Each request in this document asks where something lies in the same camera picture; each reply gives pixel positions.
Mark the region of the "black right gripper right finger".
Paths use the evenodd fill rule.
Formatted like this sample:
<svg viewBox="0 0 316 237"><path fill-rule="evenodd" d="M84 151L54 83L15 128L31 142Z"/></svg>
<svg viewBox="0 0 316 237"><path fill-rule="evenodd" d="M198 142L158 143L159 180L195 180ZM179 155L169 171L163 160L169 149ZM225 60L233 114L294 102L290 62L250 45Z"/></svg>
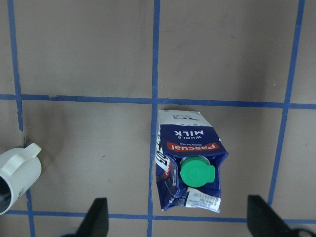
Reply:
<svg viewBox="0 0 316 237"><path fill-rule="evenodd" d="M259 196L247 198L247 227L253 237L292 237L292 230Z"/></svg>

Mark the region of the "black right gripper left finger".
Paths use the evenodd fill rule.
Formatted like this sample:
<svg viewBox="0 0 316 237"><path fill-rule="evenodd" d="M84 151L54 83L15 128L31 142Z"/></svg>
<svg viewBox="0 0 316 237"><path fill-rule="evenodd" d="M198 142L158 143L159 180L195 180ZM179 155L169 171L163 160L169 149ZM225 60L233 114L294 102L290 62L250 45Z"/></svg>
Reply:
<svg viewBox="0 0 316 237"><path fill-rule="evenodd" d="M106 237L108 231L109 214L107 198L96 198L74 236Z"/></svg>

